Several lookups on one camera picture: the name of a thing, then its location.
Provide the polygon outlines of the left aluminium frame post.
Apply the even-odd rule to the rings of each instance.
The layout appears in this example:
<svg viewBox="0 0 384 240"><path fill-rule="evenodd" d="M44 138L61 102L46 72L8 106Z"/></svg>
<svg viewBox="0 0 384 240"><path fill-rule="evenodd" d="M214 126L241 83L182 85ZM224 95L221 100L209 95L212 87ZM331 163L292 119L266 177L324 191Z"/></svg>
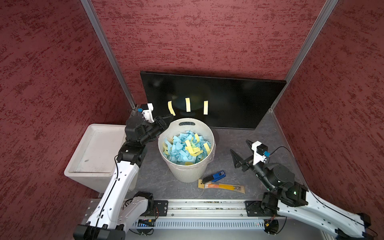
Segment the left aluminium frame post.
<svg viewBox="0 0 384 240"><path fill-rule="evenodd" d="M105 31L103 30L103 27L101 25L101 22L97 16L97 13L96 13L96 10L93 6L93 3L92 1L89 1L89 0L81 0L81 3L83 5L83 8L85 9L86 11L86 14L91 22L91 25L104 49L104 52L113 68L113 71L120 83L120 86L122 87L122 90L130 104L130 107L131 109L136 109L137 108L137 105L136 105L136 102L134 100L134 97L126 83L126 80L123 76L123 72L119 66L119 63L116 59L116 56L112 50L112 47L108 41L108 38L105 34Z"/></svg>

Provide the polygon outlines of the white styrofoam box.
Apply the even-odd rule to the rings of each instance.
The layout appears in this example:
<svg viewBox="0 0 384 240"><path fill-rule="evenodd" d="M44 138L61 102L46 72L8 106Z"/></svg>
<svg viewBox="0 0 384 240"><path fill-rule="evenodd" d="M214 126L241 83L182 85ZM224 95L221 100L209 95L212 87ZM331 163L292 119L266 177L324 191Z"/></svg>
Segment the white styrofoam box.
<svg viewBox="0 0 384 240"><path fill-rule="evenodd" d="M116 168L115 155L125 138L124 125L89 125L64 171L65 176L104 193Z"/></svg>

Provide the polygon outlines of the blue and black stapler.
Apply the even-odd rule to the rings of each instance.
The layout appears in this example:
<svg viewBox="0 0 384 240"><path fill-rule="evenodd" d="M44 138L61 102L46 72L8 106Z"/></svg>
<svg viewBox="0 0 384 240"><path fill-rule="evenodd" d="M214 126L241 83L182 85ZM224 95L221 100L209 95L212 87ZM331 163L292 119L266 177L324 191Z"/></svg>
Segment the blue and black stapler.
<svg viewBox="0 0 384 240"><path fill-rule="evenodd" d="M220 171L220 172L218 172L216 174L209 175L209 176L203 178L202 179L202 183L203 184L206 184L208 182L215 183L215 182L217 182L217 181L219 181L219 180L221 180L221 179L223 179L225 177L226 177L226 173L224 171Z"/></svg>

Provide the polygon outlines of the aluminium frame post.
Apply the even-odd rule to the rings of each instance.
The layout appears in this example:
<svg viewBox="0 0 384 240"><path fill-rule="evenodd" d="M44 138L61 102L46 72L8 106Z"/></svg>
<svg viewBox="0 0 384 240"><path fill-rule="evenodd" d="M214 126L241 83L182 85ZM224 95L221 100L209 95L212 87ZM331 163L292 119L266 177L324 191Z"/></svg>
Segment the aluminium frame post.
<svg viewBox="0 0 384 240"><path fill-rule="evenodd" d="M134 100L134 97L126 83L126 80L123 76L123 72L119 66L119 63L116 59L116 56L112 50L112 47L108 41L108 38L105 34L105 31L103 30L103 27L101 25L101 22L97 16L97 13L96 13L96 10L93 6L93 3L92 1L89 1L89 0L81 0L81 3L83 5L83 8L85 9L86 11L86 14L91 22L91 25L104 49L104 52L113 68L113 71L120 83L120 86L122 87L122 90L130 104L130 107L131 109L136 109L137 108L137 105L136 105L136 102Z"/></svg>
<svg viewBox="0 0 384 240"><path fill-rule="evenodd" d="M328 18L330 17L331 13L333 12L334 8L336 7L338 0L326 0L324 6L322 7L318 17L316 18L313 26L311 27L309 34L307 35L298 55L296 56L291 68L289 69L285 81L287 82L282 91L279 93L275 101L273 102L272 106L269 109L269 112L273 113L278 102L282 98L284 92L287 90L290 82L292 81L293 77L295 76L297 70L299 69L300 65L302 64L303 60L305 59L306 55L310 51L312 45L314 44L315 40L317 39L318 35L320 34L322 28L324 27L325 23L327 22Z"/></svg>

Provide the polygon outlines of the yellow sticky note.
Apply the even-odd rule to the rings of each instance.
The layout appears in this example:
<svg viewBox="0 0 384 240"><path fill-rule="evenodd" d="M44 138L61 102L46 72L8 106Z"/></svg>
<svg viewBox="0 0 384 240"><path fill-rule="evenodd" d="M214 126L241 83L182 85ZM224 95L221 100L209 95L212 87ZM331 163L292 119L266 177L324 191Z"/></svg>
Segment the yellow sticky note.
<svg viewBox="0 0 384 240"><path fill-rule="evenodd" d="M175 111L173 109L172 101L168 101L168 109L169 109L170 114L172 114L173 116L176 115L176 113L175 113Z"/></svg>
<svg viewBox="0 0 384 240"><path fill-rule="evenodd" d="M208 115L208 111L209 111L209 101L204 101L204 110L203 110L203 114L204 114L204 115Z"/></svg>
<svg viewBox="0 0 384 240"><path fill-rule="evenodd" d="M189 113L189 112L191 112L191 101L190 101L190 98L185 98L185 102L186 102L186 112Z"/></svg>

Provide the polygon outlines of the pile of paper strips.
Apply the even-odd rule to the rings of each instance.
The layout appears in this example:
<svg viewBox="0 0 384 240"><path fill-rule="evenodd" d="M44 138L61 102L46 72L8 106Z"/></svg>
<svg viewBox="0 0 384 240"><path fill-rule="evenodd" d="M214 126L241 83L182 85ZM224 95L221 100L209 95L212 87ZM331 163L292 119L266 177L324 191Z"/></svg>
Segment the pile of paper strips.
<svg viewBox="0 0 384 240"><path fill-rule="evenodd" d="M181 166L202 162L213 151L212 149L211 142L192 131L165 138L160 144L160 151L166 160Z"/></svg>

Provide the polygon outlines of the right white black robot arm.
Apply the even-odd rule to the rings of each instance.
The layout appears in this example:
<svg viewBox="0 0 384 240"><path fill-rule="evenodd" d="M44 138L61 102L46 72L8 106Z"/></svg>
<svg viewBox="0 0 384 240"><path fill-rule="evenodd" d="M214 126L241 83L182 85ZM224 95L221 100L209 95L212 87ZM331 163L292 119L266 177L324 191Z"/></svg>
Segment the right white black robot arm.
<svg viewBox="0 0 384 240"><path fill-rule="evenodd" d="M314 194L296 181L286 166L271 163L268 147L256 141L246 141L253 155L243 159L234 150L231 156L236 169L252 171L266 188L260 208L264 215L295 219L329 234L336 240L372 240L367 230L371 218L364 213L343 210Z"/></svg>

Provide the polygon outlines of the right aluminium frame post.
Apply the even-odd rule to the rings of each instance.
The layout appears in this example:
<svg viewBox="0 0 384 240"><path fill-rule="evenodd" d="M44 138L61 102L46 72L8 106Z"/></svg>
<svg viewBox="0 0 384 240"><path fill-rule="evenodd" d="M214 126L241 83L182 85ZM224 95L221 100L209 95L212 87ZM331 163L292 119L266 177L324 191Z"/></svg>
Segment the right aluminium frame post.
<svg viewBox="0 0 384 240"><path fill-rule="evenodd" d="M307 35L298 55L296 56L291 68L289 69L285 81L287 82L282 91L279 93L275 101L273 102L272 106L269 109L269 112L273 113L278 102L282 98L284 92L287 90L290 82L292 81L293 77L295 76L297 70L299 69L300 65L302 64L303 60L305 59L306 55L310 51L312 45L314 44L315 40L317 39L318 35L320 34L322 28L324 27L325 23L327 22L328 18L330 17L331 13L333 12L334 8L336 7L338 0L326 0L324 6L322 7L318 17L316 18L313 26L311 27L309 34Z"/></svg>

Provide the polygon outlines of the black computer monitor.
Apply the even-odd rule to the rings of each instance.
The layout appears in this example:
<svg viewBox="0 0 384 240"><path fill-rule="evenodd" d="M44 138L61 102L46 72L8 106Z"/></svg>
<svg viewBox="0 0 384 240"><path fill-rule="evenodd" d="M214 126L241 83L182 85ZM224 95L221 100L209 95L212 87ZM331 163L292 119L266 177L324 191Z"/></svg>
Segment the black computer monitor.
<svg viewBox="0 0 384 240"><path fill-rule="evenodd" d="M176 113L174 120L192 118L211 128L255 129L286 85L286 81L188 76L142 71L147 101L154 116ZM190 98L191 112L186 112ZM209 101L208 115L203 114Z"/></svg>

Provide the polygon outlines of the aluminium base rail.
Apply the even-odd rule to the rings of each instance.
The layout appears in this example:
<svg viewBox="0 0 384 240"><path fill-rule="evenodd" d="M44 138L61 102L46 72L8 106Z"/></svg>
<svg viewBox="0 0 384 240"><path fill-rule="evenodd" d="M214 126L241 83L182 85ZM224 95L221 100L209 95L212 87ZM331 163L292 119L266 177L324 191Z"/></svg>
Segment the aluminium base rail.
<svg viewBox="0 0 384 240"><path fill-rule="evenodd" d="M260 201L246 200L153 200L145 197L115 201L111 197L92 199L85 214L81 217L83 225L119 225L129 220L165 219L203 219L203 220L276 220L291 218L294 209L283 208L278 211L262 209Z"/></svg>

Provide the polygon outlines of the white waste basket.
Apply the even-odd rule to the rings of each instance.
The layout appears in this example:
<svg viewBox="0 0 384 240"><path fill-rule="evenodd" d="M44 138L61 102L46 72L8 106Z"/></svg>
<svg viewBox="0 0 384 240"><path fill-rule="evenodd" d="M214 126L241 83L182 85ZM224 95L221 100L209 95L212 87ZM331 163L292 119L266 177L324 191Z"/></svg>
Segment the white waste basket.
<svg viewBox="0 0 384 240"><path fill-rule="evenodd" d="M165 138L170 138L171 136L183 133L185 131L192 131L194 133L197 133L198 135L203 136L213 145L213 151L208 155L205 160L198 164L190 166L181 166L173 164L166 160L166 158L160 151L160 144ZM216 141L212 130L205 123L196 119L184 118L173 121L169 128L160 135L158 140L158 148L163 160L166 162L167 166L169 167L175 178L184 183L192 183L203 176L208 164L213 161L216 150Z"/></svg>

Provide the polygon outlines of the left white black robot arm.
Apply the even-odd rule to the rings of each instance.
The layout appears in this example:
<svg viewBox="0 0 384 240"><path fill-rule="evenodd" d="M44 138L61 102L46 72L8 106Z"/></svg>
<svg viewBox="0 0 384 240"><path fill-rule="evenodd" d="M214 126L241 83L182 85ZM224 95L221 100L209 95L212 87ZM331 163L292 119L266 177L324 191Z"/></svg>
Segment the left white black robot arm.
<svg viewBox="0 0 384 240"><path fill-rule="evenodd" d="M157 140L173 118L168 114L149 121L137 115L126 121L126 141L115 156L113 177L93 214L84 225L77 225L73 233L75 240L124 240L133 223L153 210L153 194L145 192L138 192L128 207L121 209L147 153L146 145Z"/></svg>

